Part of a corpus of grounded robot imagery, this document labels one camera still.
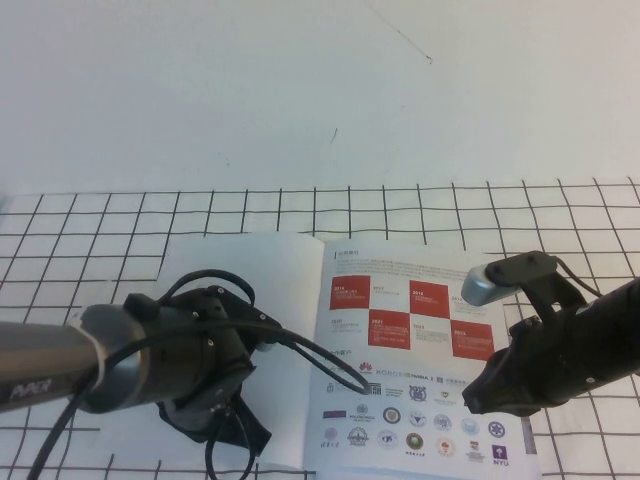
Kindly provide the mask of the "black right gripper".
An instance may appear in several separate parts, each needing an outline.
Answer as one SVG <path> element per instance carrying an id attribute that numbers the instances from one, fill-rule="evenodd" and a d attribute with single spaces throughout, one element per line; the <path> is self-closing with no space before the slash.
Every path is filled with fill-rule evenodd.
<path id="1" fill-rule="evenodd" d="M 509 328 L 509 348 L 496 352 L 462 392 L 473 414 L 532 415 L 585 394 L 591 384 L 570 335 L 572 310 L 556 313 L 551 328 L 534 316 Z"/>

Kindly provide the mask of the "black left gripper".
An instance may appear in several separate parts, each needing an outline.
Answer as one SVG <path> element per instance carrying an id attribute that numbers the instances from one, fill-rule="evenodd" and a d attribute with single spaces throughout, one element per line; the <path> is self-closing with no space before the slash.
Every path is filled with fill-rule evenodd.
<path id="1" fill-rule="evenodd" d="M 254 367 L 213 372 L 188 395 L 158 403 L 160 418 L 196 443 L 217 440 L 240 444 L 260 457 L 271 440 L 267 430 L 241 398 Z"/>

